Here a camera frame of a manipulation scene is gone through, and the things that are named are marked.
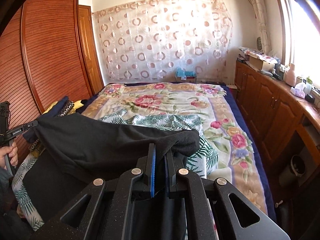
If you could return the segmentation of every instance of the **person's arm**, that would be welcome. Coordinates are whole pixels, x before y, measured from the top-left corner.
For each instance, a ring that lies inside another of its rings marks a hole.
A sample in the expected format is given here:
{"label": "person's arm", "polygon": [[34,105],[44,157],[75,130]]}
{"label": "person's arm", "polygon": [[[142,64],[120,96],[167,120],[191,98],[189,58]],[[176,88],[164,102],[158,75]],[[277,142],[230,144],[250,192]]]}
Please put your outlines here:
{"label": "person's arm", "polygon": [[5,166],[4,162],[4,156],[6,154],[9,154],[9,157],[11,158],[11,165],[17,166],[18,164],[18,148],[16,142],[12,143],[12,146],[4,146],[0,147],[0,168],[9,169],[9,167]]}

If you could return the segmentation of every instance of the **navy blue bed sheet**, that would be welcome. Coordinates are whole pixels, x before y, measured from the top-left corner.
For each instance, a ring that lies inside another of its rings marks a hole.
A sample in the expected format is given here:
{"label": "navy blue bed sheet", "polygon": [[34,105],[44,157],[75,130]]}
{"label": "navy blue bed sheet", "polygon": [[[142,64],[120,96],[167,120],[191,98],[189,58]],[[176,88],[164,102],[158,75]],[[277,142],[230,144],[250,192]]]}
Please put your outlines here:
{"label": "navy blue bed sheet", "polygon": [[[149,84],[149,83],[135,83],[135,84],[125,84],[125,85],[126,86],[141,86],[141,85],[146,85],[146,84]],[[248,129],[246,123],[244,122],[244,119],[243,119],[243,117],[242,117],[242,115],[240,113],[240,110],[239,110],[239,108],[238,108],[238,106],[236,104],[236,101],[234,100],[230,89],[225,84],[213,83],[213,82],[210,82],[210,84],[221,85],[221,87],[223,87],[223,89],[227,92],[227,95],[225,96],[225,99],[226,99],[227,103],[229,104],[229,106],[230,106],[230,108],[231,108],[231,110],[233,112],[233,115],[235,116],[235,119],[236,119],[238,125],[241,127],[241,129],[243,131],[245,131],[247,133],[249,139],[253,142],[252,143],[252,147],[253,147],[253,151],[254,151],[254,153],[253,153],[254,160],[255,160],[256,167],[257,167],[258,173],[260,175],[260,180],[261,180],[261,183],[262,183],[262,186],[263,186],[264,196],[265,196],[265,199],[266,199],[266,205],[267,205],[267,210],[268,210],[268,216],[274,222],[276,222],[276,212],[275,212],[275,209],[274,209],[274,203],[273,203],[272,194],[271,194],[271,191],[270,191],[268,179],[267,179],[266,173],[265,173],[265,171],[263,169],[262,161],[261,161],[258,149],[257,149],[257,147],[256,147],[256,145],[255,145],[255,143],[254,143],[254,141],[252,139],[252,136],[251,136],[251,134],[249,132],[249,129]],[[96,95],[94,95],[93,97],[88,99],[88,101],[84,104],[84,106],[79,108],[77,110],[77,112],[82,113],[89,106],[89,104],[91,104],[98,97],[98,94],[99,93],[97,93]]]}

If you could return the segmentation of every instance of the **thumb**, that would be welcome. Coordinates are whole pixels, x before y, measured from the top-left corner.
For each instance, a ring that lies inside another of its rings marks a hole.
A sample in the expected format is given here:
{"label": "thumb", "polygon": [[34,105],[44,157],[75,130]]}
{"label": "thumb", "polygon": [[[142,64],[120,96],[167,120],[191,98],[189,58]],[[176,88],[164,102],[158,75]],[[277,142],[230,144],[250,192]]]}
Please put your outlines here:
{"label": "thumb", "polygon": [[4,146],[0,148],[0,157],[5,156],[6,154],[12,151],[12,146]]}

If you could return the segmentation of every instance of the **pink vase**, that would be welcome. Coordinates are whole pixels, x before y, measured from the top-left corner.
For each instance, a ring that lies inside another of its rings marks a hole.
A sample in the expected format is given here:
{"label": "pink vase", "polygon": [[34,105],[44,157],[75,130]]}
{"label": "pink vase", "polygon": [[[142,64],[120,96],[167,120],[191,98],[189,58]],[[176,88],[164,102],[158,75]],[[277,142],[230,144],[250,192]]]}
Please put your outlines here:
{"label": "pink vase", "polygon": [[294,68],[295,68],[295,65],[292,63],[289,63],[289,65],[285,66],[285,73],[286,73],[285,82],[292,87],[295,87],[297,82],[297,77],[294,72]]}

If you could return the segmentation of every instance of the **trash can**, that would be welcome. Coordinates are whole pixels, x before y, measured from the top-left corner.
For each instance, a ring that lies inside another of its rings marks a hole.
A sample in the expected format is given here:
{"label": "trash can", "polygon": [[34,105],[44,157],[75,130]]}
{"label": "trash can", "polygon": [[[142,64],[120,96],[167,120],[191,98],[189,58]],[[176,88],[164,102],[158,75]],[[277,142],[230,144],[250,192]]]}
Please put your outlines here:
{"label": "trash can", "polygon": [[302,158],[298,155],[292,156],[290,163],[281,172],[279,183],[281,187],[286,187],[292,184],[298,177],[301,177],[306,172],[306,166]]}

